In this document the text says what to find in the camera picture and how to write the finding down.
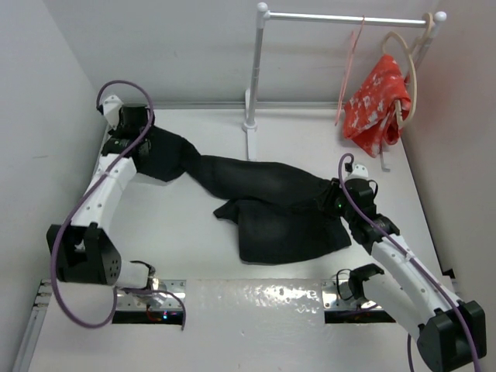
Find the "black trousers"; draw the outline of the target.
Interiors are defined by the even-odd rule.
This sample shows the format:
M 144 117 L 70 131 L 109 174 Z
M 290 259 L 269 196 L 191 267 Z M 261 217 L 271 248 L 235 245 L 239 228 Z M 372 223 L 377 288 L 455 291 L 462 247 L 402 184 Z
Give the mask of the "black trousers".
M 237 224 L 245 263 L 297 263 L 351 244 L 340 217 L 325 209 L 335 186 L 331 180 L 277 162 L 204 155 L 184 137 L 157 127 L 133 159 L 141 174 L 163 182 L 188 174 L 224 200 L 213 214 Z

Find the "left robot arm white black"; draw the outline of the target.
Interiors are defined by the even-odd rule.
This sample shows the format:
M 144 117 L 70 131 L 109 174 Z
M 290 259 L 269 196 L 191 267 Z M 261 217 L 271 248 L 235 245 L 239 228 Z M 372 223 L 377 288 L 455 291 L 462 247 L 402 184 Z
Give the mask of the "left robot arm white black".
M 133 277 L 146 281 L 147 270 L 122 261 L 109 228 L 124 190 L 150 155 L 151 142 L 143 138 L 123 158 L 119 154 L 153 121 L 146 106 L 124 105 L 119 109 L 117 126 L 108 132 L 89 186 L 99 179 L 103 182 L 77 208 L 62 233 L 54 267 L 57 280 L 109 286 L 121 281 L 126 287 Z

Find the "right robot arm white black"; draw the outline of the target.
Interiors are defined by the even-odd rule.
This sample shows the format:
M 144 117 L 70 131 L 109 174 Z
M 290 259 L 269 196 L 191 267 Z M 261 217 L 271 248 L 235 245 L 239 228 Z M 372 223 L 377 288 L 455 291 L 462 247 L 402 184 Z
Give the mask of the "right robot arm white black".
M 332 179 L 324 212 L 343 218 L 353 240 L 374 263 L 353 269 L 346 281 L 334 280 L 341 315 L 363 312 L 367 302 L 402 326 L 431 371 L 453 371 L 469 363 L 480 370 L 487 354 L 486 319 L 476 301 L 448 290 L 408 248 L 398 227 L 377 213 L 376 192 L 363 177 Z

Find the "wooden hanger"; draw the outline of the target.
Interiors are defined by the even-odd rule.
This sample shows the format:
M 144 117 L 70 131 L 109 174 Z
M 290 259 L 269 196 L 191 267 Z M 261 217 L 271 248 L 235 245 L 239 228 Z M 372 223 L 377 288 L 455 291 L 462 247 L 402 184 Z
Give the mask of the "wooden hanger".
M 407 117 L 404 119 L 402 103 L 399 100 L 394 101 L 394 114 L 399 130 L 403 130 L 412 121 L 417 105 L 418 83 L 416 77 L 415 62 L 413 58 L 414 52 L 416 50 L 420 50 L 420 48 L 425 45 L 428 38 L 431 36 L 432 29 L 434 26 L 434 19 L 432 13 L 430 12 L 425 13 L 422 16 L 422 19 L 426 21 L 425 31 L 420 37 L 418 37 L 414 41 L 414 43 L 410 47 L 407 46 L 407 43 L 405 42 L 404 38 L 395 31 L 390 31 L 389 33 L 387 33 L 386 36 L 383 38 L 381 44 L 382 52 L 383 54 L 386 54 L 386 43 L 388 42 L 389 39 L 395 40 L 399 44 L 407 61 L 408 73 L 405 75 L 403 82 L 405 83 L 407 92 L 410 97 L 410 109 Z

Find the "red patterned cloth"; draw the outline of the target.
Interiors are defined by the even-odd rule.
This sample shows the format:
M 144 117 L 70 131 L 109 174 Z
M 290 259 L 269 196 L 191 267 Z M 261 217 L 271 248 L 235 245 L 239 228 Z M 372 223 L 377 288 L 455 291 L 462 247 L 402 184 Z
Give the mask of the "red patterned cloth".
M 344 110 L 343 136 L 370 157 L 377 157 L 384 144 L 392 146 L 398 142 L 402 130 L 396 113 L 407 119 L 412 98 L 391 55 L 380 58 Z

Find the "white clothes rack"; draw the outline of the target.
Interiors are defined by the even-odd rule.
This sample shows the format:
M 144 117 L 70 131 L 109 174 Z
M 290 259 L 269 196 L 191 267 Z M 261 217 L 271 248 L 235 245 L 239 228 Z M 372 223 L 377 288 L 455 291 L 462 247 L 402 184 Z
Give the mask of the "white clothes rack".
M 281 21 L 301 21 L 301 22 L 322 22 L 322 23 L 337 23 L 359 25 L 362 16 L 357 15 L 323 15 L 323 14 L 308 14 L 296 12 L 275 12 L 269 10 L 268 4 L 260 2 L 257 4 L 256 15 L 256 35 L 253 53 L 253 66 L 251 71 L 250 86 L 245 91 L 245 119 L 242 128 L 246 134 L 246 157 L 249 161 L 257 160 L 257 123 L 255 120 L 257 109 L 257 94 L 260 78 L 260 63 L 262 56 L 262 47 L 264 41 L 265 25 L 270 20 Z M 427 50 L 432 45 L 433 40 L 439 34 L 441 26 L 447 20 L 447 14 L 443 11 L 438 11 L 433 14 L 434 26 L 431 36 L 428 38 L 424 46 L 420 50 L 414 52 L 415 68 L 418 69 L 420 63 L 425 58 Z M 394 19 L 384 17 L 367 17 L 365 16 L 364 26 L 390 26 L 390 27 L 407 27 L 418 28 L 425 31 L 426 21 L 423 19 Z

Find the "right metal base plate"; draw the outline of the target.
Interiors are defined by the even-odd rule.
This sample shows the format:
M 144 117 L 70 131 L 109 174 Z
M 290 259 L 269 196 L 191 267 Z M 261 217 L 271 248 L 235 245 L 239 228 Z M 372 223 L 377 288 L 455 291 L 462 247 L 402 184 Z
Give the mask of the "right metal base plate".
M 356 300 L 348 286 L 347 279 L 332 279 L 322 282 L 322 303 L 327 312 L 382 311 L 373 301 Z

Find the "metal base plate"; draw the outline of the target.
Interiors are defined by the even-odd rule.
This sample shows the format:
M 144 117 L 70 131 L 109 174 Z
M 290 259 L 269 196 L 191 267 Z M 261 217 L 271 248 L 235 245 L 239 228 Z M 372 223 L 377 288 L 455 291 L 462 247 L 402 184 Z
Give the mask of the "metal base plate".
M 327 312 L 382 311 L 373 301 L 356 300 L 348 286 L 347 279 L 332 279 L 322 282 L 322 303 Z
M 133 294 L 124 290 L 117 292 L 117 311 L 182 311 L 179 301 L 171 294 L 185 302 L 186 281 L 164 280 L 154 278 L 147 288 L 152 290 L 152 294 Z

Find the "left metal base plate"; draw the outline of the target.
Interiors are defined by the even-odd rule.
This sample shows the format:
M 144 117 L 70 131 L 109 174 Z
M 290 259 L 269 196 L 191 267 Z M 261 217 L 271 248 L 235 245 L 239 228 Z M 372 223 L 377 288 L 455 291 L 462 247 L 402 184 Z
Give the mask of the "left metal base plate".
M 152 294 L 133 294 L 124 290 L 117 292 L 117 311 L 182 311 L 179 301 L 171 294 L 185 302 L 186 281 L 164 280 L 154 278 L 147 288 L 152 290 Z

